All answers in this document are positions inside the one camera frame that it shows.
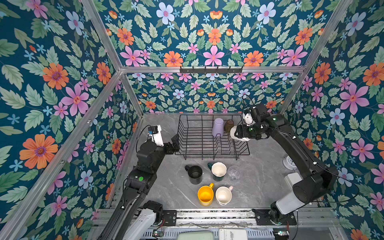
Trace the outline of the white faceted mug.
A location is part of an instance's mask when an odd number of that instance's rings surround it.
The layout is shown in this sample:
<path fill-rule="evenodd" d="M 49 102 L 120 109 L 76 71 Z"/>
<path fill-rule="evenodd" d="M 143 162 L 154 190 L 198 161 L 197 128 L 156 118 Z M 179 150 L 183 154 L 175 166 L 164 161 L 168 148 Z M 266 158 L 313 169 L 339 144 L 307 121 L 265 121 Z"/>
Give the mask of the white faceted mug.
<path fill-rule="evenodd" d="M 250 138 L 246 138 L 243 134 L 243 127 L 241 126 L 234 126 L 230 130 L 230 137 L 233 140 L 241 141 L 241 142 L 248 142 Z"/>

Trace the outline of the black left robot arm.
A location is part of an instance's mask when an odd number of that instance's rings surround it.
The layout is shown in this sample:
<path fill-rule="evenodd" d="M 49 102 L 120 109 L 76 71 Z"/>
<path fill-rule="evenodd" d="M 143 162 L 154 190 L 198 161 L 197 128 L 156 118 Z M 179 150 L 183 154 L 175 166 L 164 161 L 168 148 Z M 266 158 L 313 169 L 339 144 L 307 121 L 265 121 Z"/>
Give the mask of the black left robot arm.
<path fill-rule="evenodd" d="M 134 214 L 157 179 L 157 171 L 166 155 L 180 150 L 179 135 L 163 146 L 147 140 L 137 152 L 138 162 L 126 178 L 123 195 L 99 240 L 122 240 Z"/>

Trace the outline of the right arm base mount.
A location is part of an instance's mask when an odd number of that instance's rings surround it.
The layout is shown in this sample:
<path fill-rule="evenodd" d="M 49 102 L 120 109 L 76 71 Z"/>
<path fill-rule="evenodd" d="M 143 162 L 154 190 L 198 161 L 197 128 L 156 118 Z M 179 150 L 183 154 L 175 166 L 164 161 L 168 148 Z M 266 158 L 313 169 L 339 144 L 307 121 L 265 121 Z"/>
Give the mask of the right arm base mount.
<path fill-rule="evenodd" d="M 269 209 L 251 209 L 251 211 L 255 214 L 255 219 L 259 226 L 296 226 L 298 224 L 294 212 L 284 215 L 280 213 L 276 203 L 272 203 Z"/>

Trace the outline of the yellow mug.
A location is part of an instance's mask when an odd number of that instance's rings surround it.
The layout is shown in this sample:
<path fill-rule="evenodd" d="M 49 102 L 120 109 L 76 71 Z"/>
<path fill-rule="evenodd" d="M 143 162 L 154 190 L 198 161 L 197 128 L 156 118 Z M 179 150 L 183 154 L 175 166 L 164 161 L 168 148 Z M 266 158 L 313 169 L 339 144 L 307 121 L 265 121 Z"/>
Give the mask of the yellow mug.
<path fill-rule="evenodd" d="M 204 206 L 208 207 L 212 204 L 214 199 L 214 183 L 211 183 L 209 186 L 202 186 L 197 193 L 199 203 Z"/>

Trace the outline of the green mug white inside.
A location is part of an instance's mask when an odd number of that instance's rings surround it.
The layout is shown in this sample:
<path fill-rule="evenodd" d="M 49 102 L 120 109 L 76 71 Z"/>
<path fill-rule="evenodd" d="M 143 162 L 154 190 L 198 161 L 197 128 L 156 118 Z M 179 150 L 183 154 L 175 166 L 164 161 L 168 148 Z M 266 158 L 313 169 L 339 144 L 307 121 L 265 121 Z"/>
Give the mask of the green mug white inside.
<path fill-rule="evenodd" d="M 208 163 L 207 166 L 212 172 L 214 181 L 220 182 L 223 180 L 224 176 L 227 173 L 227 167 L 225 164 L 221 162 L 217 162 L 217 163 Z"/>

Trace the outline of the black mug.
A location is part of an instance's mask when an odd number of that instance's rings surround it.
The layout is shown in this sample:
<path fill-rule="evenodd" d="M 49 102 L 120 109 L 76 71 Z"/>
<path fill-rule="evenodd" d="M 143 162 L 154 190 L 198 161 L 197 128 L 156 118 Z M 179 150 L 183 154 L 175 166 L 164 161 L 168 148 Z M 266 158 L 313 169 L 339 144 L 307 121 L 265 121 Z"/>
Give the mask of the black mug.
<path fill-rule="evenodd" d="M 185 166 L 185 170 L 188 173 L 190 183 L 193 185 L 199 185 L 202 182 L 203 170 L 199 166 Z"/>

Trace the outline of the lavender plastic cup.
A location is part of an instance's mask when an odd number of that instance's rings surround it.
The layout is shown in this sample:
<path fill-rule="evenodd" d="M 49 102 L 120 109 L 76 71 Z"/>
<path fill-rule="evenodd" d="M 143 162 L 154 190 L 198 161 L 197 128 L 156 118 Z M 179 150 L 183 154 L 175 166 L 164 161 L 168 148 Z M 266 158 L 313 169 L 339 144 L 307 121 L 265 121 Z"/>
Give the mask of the lavender plastic cup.
<path fill-rule="evenodd" d="M 214 138 L 221 138 L 224 136 L 224 120 L 221 118 L 214 119 L 213 128 L 212 128 L 212 136 Z"/>

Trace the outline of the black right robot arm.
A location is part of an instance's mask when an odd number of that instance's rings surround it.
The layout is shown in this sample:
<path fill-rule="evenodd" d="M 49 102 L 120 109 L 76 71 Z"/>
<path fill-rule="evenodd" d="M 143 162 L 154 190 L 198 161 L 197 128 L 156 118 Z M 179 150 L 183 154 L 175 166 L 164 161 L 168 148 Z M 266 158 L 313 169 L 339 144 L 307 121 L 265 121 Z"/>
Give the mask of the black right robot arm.
<path fill-rule="evenodd" d="M 289 121 L 281 114 L 271 115 L 263 104 L 242 111 L 243 125 L 231 129 L 234 140 L 274 139 L 296 165 L 301 180 L 290 192 L 275 201 L 271 209 L 287 215 L 329 193 L 338 178 L 336 167 L 327 167 L 295 134 Z"/>

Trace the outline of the brown textured cup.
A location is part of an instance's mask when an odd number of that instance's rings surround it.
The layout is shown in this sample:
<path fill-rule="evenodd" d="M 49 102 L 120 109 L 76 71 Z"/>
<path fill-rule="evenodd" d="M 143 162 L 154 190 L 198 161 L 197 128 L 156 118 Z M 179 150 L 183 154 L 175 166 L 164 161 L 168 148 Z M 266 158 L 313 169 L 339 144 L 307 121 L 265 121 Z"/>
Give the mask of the brown textured cup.
<path fill-rule="evenodd" d="M 233 120 L 227 120 L 224 125 L 224 131 L 226 133 L 230 133 L 231 129 L 235 126 L 235 123 Z"/>

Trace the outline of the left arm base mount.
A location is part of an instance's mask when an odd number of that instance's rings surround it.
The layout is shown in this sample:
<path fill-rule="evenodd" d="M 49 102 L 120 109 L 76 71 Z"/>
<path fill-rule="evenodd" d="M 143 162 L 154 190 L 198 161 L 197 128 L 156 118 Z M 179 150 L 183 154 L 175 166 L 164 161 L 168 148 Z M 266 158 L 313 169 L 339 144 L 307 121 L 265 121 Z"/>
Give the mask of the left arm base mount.
<path fill-rule="evenodd" d="M 135 216 L 135 223 L 137 221 L 142 223 L 147 221 L 147 223 L 152 223 L 152 226 L 173 227 L 176 226 L 178 212 L 177 210 L 165 210 L 162 204 L 148 201 L 142 207 L 139 207 Z"/>

